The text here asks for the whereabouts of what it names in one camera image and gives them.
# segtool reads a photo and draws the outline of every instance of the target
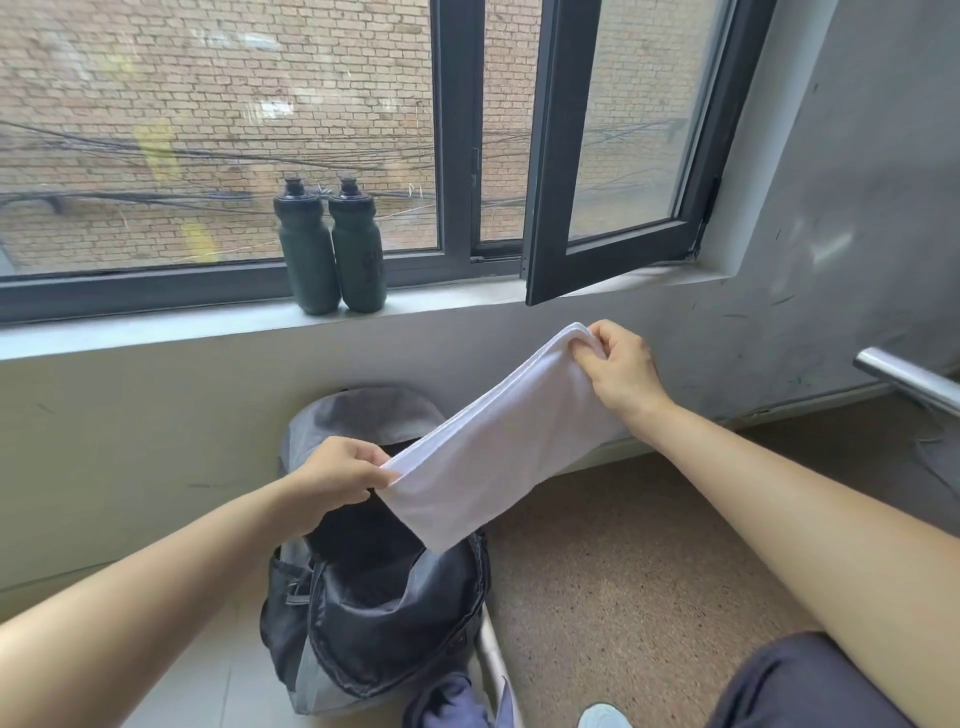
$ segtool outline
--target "hand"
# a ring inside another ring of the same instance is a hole
[[[574,361],[590,377],[593,391],[630,430],[650,443],[660,414],[676,406],[663,391],[653,353],[632,331],[613,321],[598,321],[590,331],[600,339],[607,359],[583,341],[570,343]]]
[[[282,489],[291,513],[293,535],[309,533],[327,511],[370,497],[370,489],[386,488],[398,473],[382,469],[390,457],[373,443],[349,437],[328,437],[299,468],[274,485]]]

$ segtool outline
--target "brick wall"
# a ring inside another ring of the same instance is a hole
[[[712,5],[606,0],[575,228],[663,206]],[[26,198],[0,208],[17,270],[279,255],[271,199],[291,173],[355,172],[388,248],[436,245],[427,0],[6,6],[0,118],[53,132],[0,127],[0,194]],[[482,232],[519,237],[540,3],[488,0],[486,25]],[[132,193],[153,203],[103,199]]]

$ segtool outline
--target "window sill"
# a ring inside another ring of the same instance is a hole
[[[645,268],[569,293],[564,298],[726,278],[699,263]],[[327,316],[307,316],[292,301],[235,303],[153,313],[122,314],[0,328],[0,361],[91,352],[170,341],[231,336],[282,328],[326,326],[370,317],[405,316],[449,308],[523,303],[519,279],[434,283],[392,290],[383,310],[354,314],[342,304]]]

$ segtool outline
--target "dark pants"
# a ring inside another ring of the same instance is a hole
[[[736,672],[706,728],[915,728],[836,643],[803,632],[767,644]]]

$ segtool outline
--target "backpack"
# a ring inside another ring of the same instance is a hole
[[[332,435],[395,455],[443,421],[432,402],[403,387],[346,390],[290,422],[279,471],[299,467]],[[275,551],[260,638],[296,713],[347,712],[463,669],[489,587],[482,533],[428,551],[373,496],[327,513]]]

